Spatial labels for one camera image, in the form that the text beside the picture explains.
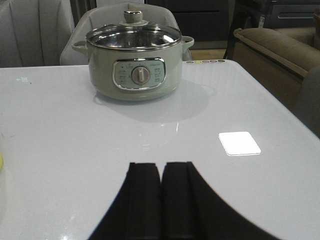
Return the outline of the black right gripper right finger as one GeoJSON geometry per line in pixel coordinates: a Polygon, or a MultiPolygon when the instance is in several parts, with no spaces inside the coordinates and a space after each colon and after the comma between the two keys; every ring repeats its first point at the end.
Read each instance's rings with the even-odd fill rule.
{"type": "Polygon", "coordinates": [[[168,162],[162,174],[164,240],[273,240],[228,205],[192,162],[168,162]]]}

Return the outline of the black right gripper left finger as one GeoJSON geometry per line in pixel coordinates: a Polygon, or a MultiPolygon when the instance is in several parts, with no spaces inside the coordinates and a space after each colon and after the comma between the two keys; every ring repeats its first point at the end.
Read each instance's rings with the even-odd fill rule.
{"type": "Polygon", "coordinates": [[[161,182],[154,163],[129,164],[125,180],[90,240],[159,240],[161,182]]]}

